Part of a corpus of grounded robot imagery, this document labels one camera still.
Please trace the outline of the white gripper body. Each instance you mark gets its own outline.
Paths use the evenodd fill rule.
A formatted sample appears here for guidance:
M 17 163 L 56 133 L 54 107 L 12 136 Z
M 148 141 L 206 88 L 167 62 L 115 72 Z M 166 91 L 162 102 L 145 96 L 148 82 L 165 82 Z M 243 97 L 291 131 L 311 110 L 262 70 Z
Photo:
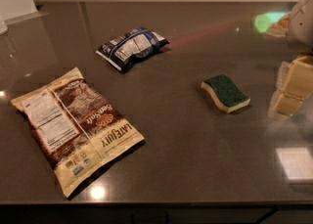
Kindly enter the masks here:
M 291 9 L 287 42 L 300 54 L 313 54 L 313 0 L 299 0 Z

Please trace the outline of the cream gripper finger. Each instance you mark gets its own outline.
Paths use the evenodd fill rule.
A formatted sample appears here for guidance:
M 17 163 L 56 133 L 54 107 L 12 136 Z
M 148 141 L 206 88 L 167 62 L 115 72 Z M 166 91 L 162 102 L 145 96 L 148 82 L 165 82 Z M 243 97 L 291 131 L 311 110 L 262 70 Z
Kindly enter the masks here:
M 276 87 L 272 110 L 282 115 L 293 115 L 313 94 L 313 57 L 298 56 L 290 63 L 282 89 Z
M 283 85 L 287 79 L 287 75 L 289 73 L 290 63 L 289 62 L 282 62 L 277 75 L 276 87 L 278 89 L 282 89 Z

